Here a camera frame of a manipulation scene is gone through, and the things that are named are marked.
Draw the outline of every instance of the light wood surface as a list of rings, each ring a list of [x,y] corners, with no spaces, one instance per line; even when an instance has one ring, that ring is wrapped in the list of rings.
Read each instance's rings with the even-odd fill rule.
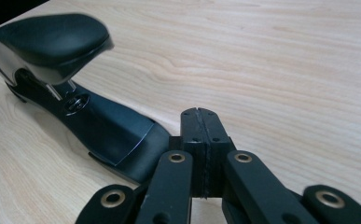
[[[65,12],[98,18],[116,44],[75,76],[84,87],[173,135],[182,111],[213,110],[289,189],[361,203],[361,0],[51,0],[16,20]],[[114,183],[130,185],[0,77],[0,223],[73,223]],[[226,223],[220,201],[194,200],[191,221]]]

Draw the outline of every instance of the glossy black handle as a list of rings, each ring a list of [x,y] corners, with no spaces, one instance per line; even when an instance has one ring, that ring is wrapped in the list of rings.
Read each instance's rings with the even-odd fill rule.
[[[17,85],[14,76],[19,69],[58,85],[111,47],[107,29],[90,16],[32,17],[0,27],[0,73],[11,86]]]

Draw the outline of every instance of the black plastic part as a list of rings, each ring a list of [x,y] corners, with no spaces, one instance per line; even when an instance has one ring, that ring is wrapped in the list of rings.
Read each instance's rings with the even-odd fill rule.
[[[19,71],[17,82],[16,87],[9,88],[18,97],[43,106],[95,158],[134,182],[146,182],[153,175],[160,155],[168,150],[170,135],[157,122],[76,83],[76,89],[58,101],[27,71]],[[88,98],[87,103],[77,112],[69,112],[69,102],[80,96]]]
[[[0,49],[1,66],[8,63],[6,57],[11,60],[9,66],[18,62],[18,67],[3,74],[11,84],[12,75],[20,68],[31,71],[45,83],[62,84],[97,54],[113,47],[104,25],[83,14],[14,21],[0,27],[0,44],[9,49]]]
[[[162,154],[135,223],[189,223],[191,175],[191,155],[176,150]]]
[[[361,224],[361,205],[329,186],[310,186],[304,190],[302,203],[320,223]]]
[[[256,155],[231,151],[227,160],[227,180],[252,223],[318,223]]]
[[[228,224],[251,224],[247,214],[242,208],[223,199],[221,208]]]
[[[234,150],[218,115],[203,108],[181,114],[180,148],[194,158],[193,197],[221,197],[224,171],[222,163]]]
[[[136,200],[133,190],[110,185],[97,191],[85,205],[76,224],[128,224]]]

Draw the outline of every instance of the black plastic segment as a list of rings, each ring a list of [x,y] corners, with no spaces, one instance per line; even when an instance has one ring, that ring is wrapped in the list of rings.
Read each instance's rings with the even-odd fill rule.
[[[223,199],[221,208],[228,224],[251,224],[246,213],[227,200]]]
[[[231,151],[227,160],[227,179],[252,223],[318,223],[256,155]]]
[[[321,223],[361,224],[361,205],[340,190],[310,186],[304,190],[301,201]]]
[[[221,197],[222,163],[232,143],[218,117],[210,110],[191,108],[181,114],[181,148],[194,159],[193,197]]]
[[[136,195],[121,185],[110,185],[97,191],[77,218],[76,224],[128,224]]]
[[[191,155],[176,150],[162,154],[135,223],[189,223],[191,175]]]

